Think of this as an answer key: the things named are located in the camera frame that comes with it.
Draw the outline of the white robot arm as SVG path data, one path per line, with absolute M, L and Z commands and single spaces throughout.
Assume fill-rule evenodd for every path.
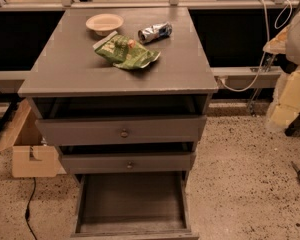
M 284 55 L 296 65 L 292 73 L 280 75 L 273 102 L 266 114 L 266 128 L 271 132 L 280 132 L 287 129 L 300 114 L 300 11 L 287 27 L 264 45 L 263 50 Z

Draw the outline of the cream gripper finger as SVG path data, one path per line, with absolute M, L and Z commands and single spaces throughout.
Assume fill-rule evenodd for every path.
M 282 132 L 300 114 L 300 66 L 291 74 L 282 73 L 277 80 L 273 101 L 266 114 L 266 129 Z
M 283 28 L 274 38 L 264 45 L 263 51 L 275 55 L 285 54 L 288 30 L 288 26 Z

